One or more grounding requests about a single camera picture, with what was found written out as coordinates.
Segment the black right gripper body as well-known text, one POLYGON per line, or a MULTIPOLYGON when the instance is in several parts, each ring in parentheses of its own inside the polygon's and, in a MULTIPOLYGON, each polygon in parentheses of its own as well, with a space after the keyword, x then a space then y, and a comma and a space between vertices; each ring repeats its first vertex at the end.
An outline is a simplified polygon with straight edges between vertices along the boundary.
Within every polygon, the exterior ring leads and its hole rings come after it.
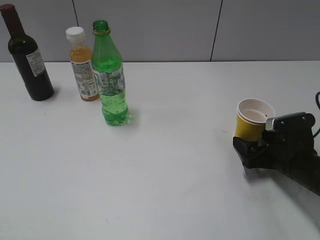
POLYGON ((314 149, 312 131, 291 131, 276 133, 273 143, 265 143, 261 156, 262 168, 278 170, 292 175, 293 172, 303 174, 320 174, 320 157, 314 149))

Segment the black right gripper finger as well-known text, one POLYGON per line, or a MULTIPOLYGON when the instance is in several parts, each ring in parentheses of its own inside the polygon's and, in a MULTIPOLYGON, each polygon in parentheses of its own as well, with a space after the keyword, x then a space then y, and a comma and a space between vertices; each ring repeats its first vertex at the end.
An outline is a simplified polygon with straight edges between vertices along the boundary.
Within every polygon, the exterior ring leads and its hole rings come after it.
POLYGON ((236 150, 242 165, 246 168, 262 168, 262 154, 265 151, 264 145, 258 141, 247 141, 240 137, 233 137, 233 147, 236 150))
POLYGON ((261 134, 261 139, 263 143, 273 143, 277 138, 277 133, 274 131, 264 130, 261 134))

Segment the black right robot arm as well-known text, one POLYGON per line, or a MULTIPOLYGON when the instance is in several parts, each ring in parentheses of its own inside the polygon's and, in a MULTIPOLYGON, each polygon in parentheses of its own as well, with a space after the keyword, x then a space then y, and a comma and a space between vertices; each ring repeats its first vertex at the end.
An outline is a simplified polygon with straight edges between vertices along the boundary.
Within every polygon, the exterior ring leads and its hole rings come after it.
POLYGON ((320 156, 310 131, 262 133, 265 144, 233 137, 233 147, 247 169, 276 170, 316 195, 320 194, 320 156))

